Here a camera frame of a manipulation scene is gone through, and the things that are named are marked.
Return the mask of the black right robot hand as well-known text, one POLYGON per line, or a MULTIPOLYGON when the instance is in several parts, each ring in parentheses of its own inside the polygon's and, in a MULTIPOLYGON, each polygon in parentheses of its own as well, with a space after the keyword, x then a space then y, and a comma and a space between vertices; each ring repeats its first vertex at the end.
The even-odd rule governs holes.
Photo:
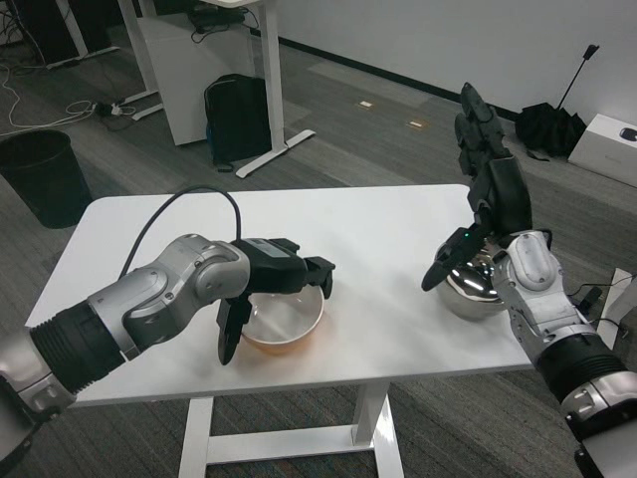
POLYGON ((496 110, 469 83, 463 86, 460 99, 463 111, 456 116, 454 128, 462 173, 471 178, 467 200, 474 223, 457 229, 440 246, 421 283, 425 292, 473 259, 488 240, 532 229, 529 190, 519 161, 504 146, 496 110))

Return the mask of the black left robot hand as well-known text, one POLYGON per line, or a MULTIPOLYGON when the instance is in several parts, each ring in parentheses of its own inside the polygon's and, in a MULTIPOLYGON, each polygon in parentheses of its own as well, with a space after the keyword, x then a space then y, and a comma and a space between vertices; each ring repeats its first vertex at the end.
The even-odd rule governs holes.
POLYGON ((299 256, 300 246, 286 238, 236 239, 232 245, 247 256, 249 278, 240 292, 220 301, 218 358, 222 365, 233 358, 243 327, 249 322, 251 295, 289 295, 306 286, 316 286, 327 299, 332 292, 332 272, 335 270, 335 265, 323 257, 299 256))

